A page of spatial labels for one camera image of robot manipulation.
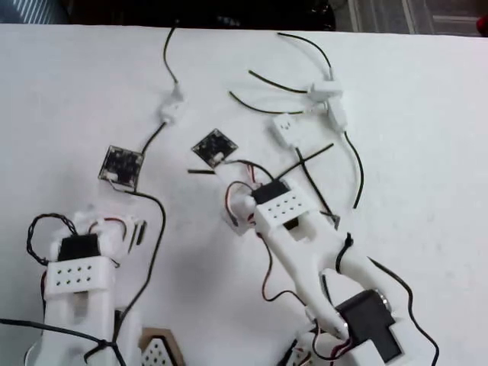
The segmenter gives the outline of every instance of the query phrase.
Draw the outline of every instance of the black circuit board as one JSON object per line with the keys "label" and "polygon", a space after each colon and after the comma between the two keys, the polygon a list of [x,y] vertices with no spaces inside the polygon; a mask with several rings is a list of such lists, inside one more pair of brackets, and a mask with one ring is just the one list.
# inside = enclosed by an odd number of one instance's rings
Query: black circuit board
{"label": "black circuit board", "polygon": [[140,152],[110,146],[98,174],[98,179],[135,188],[143,161],[144,155]]}
{"label": "black circuit board", "polygon": [[227,156],[232,154],[237,147],[227,136],[215,129],[191,150],[200,156],[211,168],[215,168]]}

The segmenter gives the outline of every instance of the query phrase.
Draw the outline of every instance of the floor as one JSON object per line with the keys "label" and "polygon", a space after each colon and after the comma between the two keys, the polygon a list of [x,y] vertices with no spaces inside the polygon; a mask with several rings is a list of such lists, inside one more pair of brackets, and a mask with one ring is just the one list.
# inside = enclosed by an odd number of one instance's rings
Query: floor
{"label": "floor", "polygon": [[331,0],[338,31],[480,35],[487,0]]}

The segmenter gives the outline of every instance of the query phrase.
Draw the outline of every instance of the white connector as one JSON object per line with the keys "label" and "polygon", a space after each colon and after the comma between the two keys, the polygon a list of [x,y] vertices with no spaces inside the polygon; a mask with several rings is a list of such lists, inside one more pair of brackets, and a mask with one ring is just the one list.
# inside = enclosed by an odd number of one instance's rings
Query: white connector
{"label": "white connector", "polygon": [[300,142],[297,121],[289,114],[279,114],[272,120],[271,130],[285,149],[295,149]]}
{"label": "white connector", "polygon": [[337,80],[314,82],[308,91],[308,96],[313,101],[326,101],[336,95],[342,95],[344,89]]}
{"label": "white connector", "polygon": [[337,80],[314,82],[309,89],[308,96],[320,104],[327,103],[326,113],[334,131],[344,133],[348,120],[342,105],[344,89]]}
{"label": "white connector", "polygon": [[161,123],[174,124],[181,120],[185,112],[185,97],[179,84],[175,84],[172,93],[159,106]]}
{"label": "white connector", "polygon": [[331,127],[338,133],[344,133],[348,126],[348,118],[342,105],[342,96],[334,95],[329,98],[329,122]]}

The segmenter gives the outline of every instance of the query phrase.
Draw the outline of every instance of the electrical cable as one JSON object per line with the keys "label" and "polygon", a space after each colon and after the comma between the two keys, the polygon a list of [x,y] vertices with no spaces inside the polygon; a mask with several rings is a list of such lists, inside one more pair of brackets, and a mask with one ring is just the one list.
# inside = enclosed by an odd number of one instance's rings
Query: electrical cable
{"label": "electrical cable", "polygon": [[[156,263],[156,256],[158,254],[159,247],[161,246],[162,234],[164,233],[165,227],[166,227],[166,211],[165,211],[165,208],[162,205],[162,203],[156,197],[153,197],[149,194],[140,193],[138,191],[125,191],[125,190],[122,190],[122,189],[115,187],[115,185],[112,181],[109,180],[108,182],[110,183],[110,185],[112,186],[112,188],[115,191],[118,191],[121,193],[131,194],[131,195],[137,196],[137,197],[146,198],[148,200],[155,202],[158,205],[159,209],[161,210],[161,216],[162,216],[161,230],[159,231],[158,239],[156,240],[156,245],[155,245],[154,250],[152,252],[151,262],[149,263],[149,269],[147,272],[146,280],[144,281],[143,286],[139,289],[139,291],[137,291],[136,295],[133,297],[133,299],[131,300],[129,305],[127,305],[126,309],[121,313],[119,320],[114,327],[114,335],[112,337],[112,342],[115,343],[117,341],[117,337],[120,333],[122,323],[124,322],[127,314],[132,310],[134,304],[139,300],[139,298],[141,297],[141,295],[143,294],[143,292],[145,291],[145,289],[149,285],[149,282],[151,281],[151,277],[153,275],[154,264]],[[85,354],[85,360],[88,359],[90,356],[93,356],[94,353],[104,349],[105,347],[106,347],[106,345],[97,345],[97,347],[93,348],[92,350],[88,351]]]}
{"label": "electrical cable", "polygon": [[305,366],[310,362],[311,359],[312,359],[312,352],[308,352],[307,356],[305,356],[305,358],[302,360],[301,363],[298,364],[298,366]]}
{"label": "electrical cable", "polygon": [[146,287],[149,285],[149,282],[151,281],[151,276],[153,275],[154,264],[156,263],[156,256],[158,255],[159,247],[161,246],[162,234],[164,233],[165,227],[166,227],[166,211],[165,211],[165,208],[162,206],[162,203],[156,197],[153,197],[149,194],[136,192],[136,191],[125,191],[125,193],[131,194],[131,195],[136,196],[136,197],[146,198],[148,200],[155,202],[158,205],[159,209],[161,210],[162,223],[161,223],[161,229],[159,231],[158,239],[156,240],[156,245],[155,245],[154,250],[152,252],[151,262],[149,263],[149,269],[147,271],[146,280],[144,281],[143,286],[137,292],[136,296],[134,296],[132,301],[129,303],[129,305],[127,305],[126,309],[120,315],[118,324],[114,330],[114,336],[112,338],[113,342],[117,341],[117,337],[119,335],[120,328],[122,327],[122,322],[124,321],[125,317],[129,313],[129,311],[132,309],[134,304],[139,300],[140,296],[143,294],[144,290],[146,289]]}
{"label": "electrical cable", "polygon": [[294,111],[294,112],[277,112],[277,111],[265,111],[264,109],[259,109],[259,108],[256,108],[256,107],[253,107],[247,103],[245,103],[243,100],[239,99],[237,97],[237,95],[235,95],[233,92],[229,91],[229,94],[232,98],[234,98],[238,103],[242,104],[244,107],[247,107],[253,111],[256,111],[256,112],[261,112],[261,113],[267,113],[267,114],[302,114],[303,111]]}
{"label": "electrical cable", "polygon": [[149,147],[149,145],[151,144],[151,142],[156,138],[156,136],[159,135],[159,133],[161,132],[162,128],[164,126],[166,126],[166,122],[163,122],[157,129],[156,131],[149,137],[149,139],[147,140],[146,144],[144,145],[143,147],[143,150],[141,151],[141,154],[143,155],[146,155],[146,150],[147,148]]}
{"label": "electrical cable", "polygon": [[[319,327],[319,322],[317,319],[315,319],[315,325],[316,325],[316,332],[315,332],[315,335],[313,336],[313,341],[312,341],[312,350],[313,350],[313,353],[315,353],[315,355],[324,360],[324,361],[337,361],[339,360],[343,355],[345,355],[347,352],[351,351],[351,348],[347,348],[343,353],[341,353],[340,355],[337,355],[337,356],[333,356],[333,357],[326,357],[324,355],[321,355],[318,351],[317,351],[317,347],[316,347],[316,344],[317,344],[317,339],[319,338],[319,335],[320,335],[320,327]],[[348,344],[350,343],[351,341],[351,337],[349,336],[349,338],[337,345],[336,347],[340,347],[341,349],[343,348],[346,348],[348,347]]]}
{"label": "electrical cable", "polygon": [[247,165],[253,166],[254,168],[257,168],[257,169],[261,170],[263,173],[265,173],[272,181],[275,180],[275,178],[273,178],[273,175],[269,172],[269,170],[267,170],[266,168],[264,168],[263,166],[261,166],[259,164],[256,164],[255,162],[251,162],[249,160],[245,160],[245,159],[226,160],[223,163],[224,164],[234,164],[236,162],[240,162],[241,164],[247,164]]}
{"label": "electrical cable", "polygon": [[36,216],[30,224],[29,229],[27,230],[27,253],[29,253],[29,255],[34,258],[37,263],[44,266],[46,266],[49,261],[46,258],[41,258],[40,256],[38,256],[36,252],[32,249],[32,237],[34,236],[34,229],[37,222],[46,217],[52,217],[54,219],[61,220],[66,225],[66,227],[68,227],[68,230],[71,232],[72,235],[78,235],[78,233],[76,232],[75,224],[64,215],[61,215],[59,213],[43,213],[39,216]]}
{"label": "electrical cable", "polygon": [[268,246],[267,242],[265,241],[265,239],[260,234],[256,234],[256,235],[265,244],[266,250],[268,251],[268,257],[269,257],[268,271],[266,272],[266,275],[265,275],[265,278],[264,278],[264,280],[262,282],[262,287],[261,287],[261,295],[262,295],[262,298],[265,301],[268,301],[269,303],[272,303],[273,301],[277,300],[282,295],[291,294],[291,295],[295,296],[295,298],[298,301],[300,301],[302,305],[306,306],[306,304],[304,303],[304,301],[302,299],[300,299],[300,297],[295,292],[293,292],[292,290],[284,290],[284,291],[280,292],[279,294],[274,295],[271,298],[268,298],[266,296],[266,284],[268,283],[269,276],[271,275],[271,270],[273,269],[273,255],[271,254],[271,250],[269,249],[269,246]]}
{"label": "electrical cable", "polygon": [[323,52],[322,48],[320,48],[319,46],[317,46],[311,40],[308,40],[307,38],[303,38],[303,37],[300,37],[300,36],[295,36],[294,34],[286,34],[286,33],[281,33],[281,32],[278,32],[278,36],[295,38],[297,40],[302,40],[303,42],[307,42],[308,44],[311,44],[312,46],[314,46],[315,48],[317,48],[318,51],[320,51],[320,53],[322,54],[322,56],[326,59],[327,65],[329,65],[329,68],[332,69],[332,66],[330,65],[329,57],[327,57],[326,53]]}
{"label": "electrical cable", "polygon": [[[321,153],[324,153],[325,151],[327,151],[328,149],[330,149],[333,146],[334,146],[334,144],[330,143],[326,147],[320,149],[319,151],[317,151],[317,152],[313,153],[312,155],[303,159],[303,162],[307,162],[308,160],[315,158],[316,156],[320,155]],[[276,179],[279,180],[279,179],[283,178],[286,174],[288,174],[289,172],[291,172],[293,169],[295,169],[296,167],[298,167],[300,165],[301,165],[301,162],[297,162],[297,163],[293,164],[290,168],[286,169],[278,177],[276,177]]]}
{"label": "electrical cable", "polygon": [[[327,204],[325,198],[322,196],[322,193],[320,193],[320,190],[318,189],[318,187],[316,186],[315,182],[313,181],[313,178],[310,175],[310,173],[309,173],[309,171],[307,169],[307,166],[305,165],[305,161],[303,160],[303,156],[302,156],[302,153],[300,152],[300,149],[296,148],[295,151],[297,152],[298,159],[300,160],[300,165],[302,167],[303,173],[305,173],[305,175],[307,176],[307,179],[308,179],[310,185],[312,185],[312,188],[315,191],[317,197],[319,198],[319,200],[322,203],[322,205],[325,207],[326,212],[328,212],[329,214],[333,215],[333,212],[330,209],[329,205]],[[332,218],[333,223],[336,223],[336,219],[334,219],[332,216],[331,216],[331,218]]]}
{"label": "electrical cable", "polygon": [[168,60],[166,59],[166,54],[167,54],[167,51],[168,51],[168,44],[169,44],[169,40],[171,39],[171,36],[173,35],[173,33],[175,32],[175,29],[176,27],[173,27],[171,28],[171,30],[169,31],[169,34],[166,38],[166,42],[165,42],[165,46],[163,48],[163,51],[162,51],[162,59],[163,61],[165,62],[165,66],[169,72],[169,74],[171,75],[172,79],[173,79],[173,82],[175,84],[178,84],[178,79],[176,78],[175,74],[173,74],[173,71],[171,70],[171,68],[169,67],[168,65]]}
{"label": "electrical cable", "polygon": [[307,94],[308,93],[307,90],[288,88],[287,86],[278,84],[277,82],[272,82],[271,80],[265,78],[264,76],[259,75],[258,73],[254,72],[252,70],[248,70],[248,73],[250,75],[254,76],[255,78],[261,80],[262,82],[265,82],[266,84],[274,86],[275,88],[283,89],[283,90],[286,90],[287,92],[289,91],[289,92],[297,93],[297,94]]}
{"label": "electrical cable", "polygon": [[[127,235],[127,225],[125,224],[125,222],[123,220],[121,220],[117,217],[104,217],[104,221],[114,221],[117,223],[121,223],[122,226],[124,227],[124,234],[122,234],[122,240],[123,241],[125,240],[125,236]],[[90,225],[90,227],[88,228],[88,234],[91,234],[93,228],[97,225],[98,225],[98,221],[95,221],[92,225]]]}
{"label": "electrical cable", "polygon": [[[338,258],[336,259],[336,262],[335,262],[335,268],[336,268],[336,270],[337,270],[338,267],[340,269],[342,257],[344,256],[344,254],[347,251],[347,249],[349,249],[352,246],[352,243],[351,243],[351,245],[348,246],[345,249],[346,242],[344,242],[344,248],[342,248],[342,250],[341,250],[341,252],[344,251],[342,253],[342,256],[340,258],[338,256]],[[432,366],[436,366],[437,365],[437,360],[438,360],[439,354],[440,354],[440,349],[439,349],[439,346],[438,346],[437,342],[419,325],[419,323],[417,322],[415,316],[413,315],[413,290],[412,290],[412,288],[398,274],[396,274],[395,272],[393,272],[389,268],[385,267],[380,262],[375,261],[371,257],[368,257],[368,258],[369,258],[369,260],[377,268],[379,268],[381,271],[383,271],[384,273],[386,273],[387,275],[389,275],[390,277],[392,277],[392,279],[394,279],[396,282],[398,282],[400,284],[400,286],[402,286],[403,289],[405,289],[405,291],[408,293],[409,300],[408,300],[408,306],[407,306],[407,308],[408,308],[408,312],[409,312],[409,317],[412,320],[413,325],[420,332],[420,334],[422,334],[434,346],[435,354],[434,354],[434,358],[432,359],[431,365]]]}
{"label": "electrical cable", "polygon": [[187,169],[188,174],[215,175],[215,171],[209,169]]}
{"label": "electrical cable", "polygon": [[[334,347],[332,349],[332,351],[330,352],[330,358],[334,358],[338,355],[342,356],[342,353],[340,353],[343,349],[345,349],[349,344],[350,344],[350,340],[349,342],[346,342],[346,343],[343,343],[341,345],[337,345],[336,347]],[[330,364],[329,366],[334,366],[334,361],[330,361]]]}
{"label": "electrical cable", "polygon": [[359,182],[359,189],[358,189],[358,194],[356,195],[356,199],[354,202],[353,208],[357,208],[359,204],[359,200],[361,200],[361,195],[363,193],[363,187],[364,187],[364,169],[363,169],[363,163],[361,162],[361,158],[359,157],[359,153],[352,144],[351,140],[349,139],[348,133],[344,131],[344,137],[345,140],[348,142],[348,145],[351,147],[352,151],[354,152],[354,155],[356,156],[356,160],[358,161],[359,165],[359,173],[361,175],[361,180]]}
{"label": "electrical cable", "polygon": [[351,233],[348,233],[344,241],[344,246],[341,248],[341,251],[335,258],[335,269],[336,269],[335,271],[339,274],[341,274],[342,257],[344,257],[344,254],[348,251],[349,248],[352,247],[352,244],[354,244],[354,240],[351,236]]}
{"label": "electrical cable", "polygon": [[330,297],[329,286],[327,285],[327,277],[324,274],[322,274],[322,285],[323,290],[326,293],[327,300],[330,302],[331,305],[333,305],[332,298]]}
{"label": "electrical cable", "polygon": [[106,339],[99,339],[99,338],[94,337],[93,335],[89,335],[89,334],[81,333],[81,332],[76,332],[75,330],[60,328],[58,326],[49,326],[47,324],[31,322],[28,320],[16,320],[16,319],[0,318],[0,324],[5,324],[6,326],[23,326],[23,327],[27,327],[27,328],[47,330],[49,332],[57,332],[57,333],[62,333],[62,334],[70,335],[70,336],[75,336],[75,337],[87,339],[89,341],[97,343],[98,346],[103,345],[103,348],[111,347],[114,350],[114,354],[117,357],[117,360],[120,363],[120,366],[127,366],[124,358],[122,357],[122,354],[120,353],[120,350],[119,350],[116,342],[109,342]]}
{"label": "electrical cable", "polygon": [[250,185],[248,185],[244,181],[233,181],[232,183],[229,184],[229,186],[226,189],[226,194],[225,194],[225,198],[224,198],[224,205],[225,205],[227,213],[229,214],[229,218],[232,221],[232,224],[234,226],[238,226],[239,222],[237,221],[237,216],[234,214],[234,212],[230,208],[230,189],[233,185],[244,185],[247,188],[249,188],[251,191],[253,191],[253,189]]}

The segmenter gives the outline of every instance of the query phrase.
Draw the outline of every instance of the wire connector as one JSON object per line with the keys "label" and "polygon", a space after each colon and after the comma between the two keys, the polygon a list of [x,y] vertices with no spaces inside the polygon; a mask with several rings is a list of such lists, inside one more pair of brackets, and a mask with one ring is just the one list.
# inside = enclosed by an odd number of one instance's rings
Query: wire connector
{"label": "wire connector", "polygon": [[175,83],[172,93],[159,106],[161,123],[175,124],[177,120],[181,120],[185,112],[184,106],[185,97],[179,83]]}

